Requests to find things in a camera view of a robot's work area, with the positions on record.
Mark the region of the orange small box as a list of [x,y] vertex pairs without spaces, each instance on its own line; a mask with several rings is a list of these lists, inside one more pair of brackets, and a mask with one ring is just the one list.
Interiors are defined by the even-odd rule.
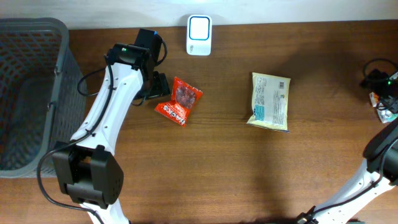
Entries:
[[376,108],[379,104],[379,96],[375,92],[370,92],[369,99],[373,108]]

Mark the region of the teal tissue pack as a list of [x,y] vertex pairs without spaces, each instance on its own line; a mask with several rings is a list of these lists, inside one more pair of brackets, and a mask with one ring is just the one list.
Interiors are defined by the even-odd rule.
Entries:
[[392,113],[391,111],[385,110],[384,108],[381,110],[377,109],[376,111],[381,123],[390,123],[397,118],[397,113]]

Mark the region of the red snack packet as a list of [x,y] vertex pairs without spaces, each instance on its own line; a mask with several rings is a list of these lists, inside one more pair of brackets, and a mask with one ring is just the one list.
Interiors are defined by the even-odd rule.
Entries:
[[185,127],[192,108],[202,95],[201,90],[175,77],[170,101],[159,103],[155,111]]

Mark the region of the yellow chip bag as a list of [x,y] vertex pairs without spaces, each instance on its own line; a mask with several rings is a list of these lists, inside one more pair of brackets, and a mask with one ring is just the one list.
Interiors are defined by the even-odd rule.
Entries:
[[252,72],[252,116],[246,124],[288,133],[290,81],[290,78]]

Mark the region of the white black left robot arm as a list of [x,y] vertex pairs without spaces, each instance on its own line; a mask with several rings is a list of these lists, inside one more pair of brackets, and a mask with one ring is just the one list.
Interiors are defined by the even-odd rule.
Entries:
[[133,100],[161,96],[152,90],[161,83],[154,69],[162,46],[115,44],[105,56],[103,84],[87,117],[70,143],[51,155],[61,192],[93,223],[129,223],[119,201],[124,172],[114,158],[116,140]]

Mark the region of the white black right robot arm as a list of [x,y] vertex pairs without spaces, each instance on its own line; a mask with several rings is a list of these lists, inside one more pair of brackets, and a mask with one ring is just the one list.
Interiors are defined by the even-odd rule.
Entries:
[[301,213],[296,223],[348,223],[369,202],[397,186],[397,120],[374,136],[352,179],[332,198]]

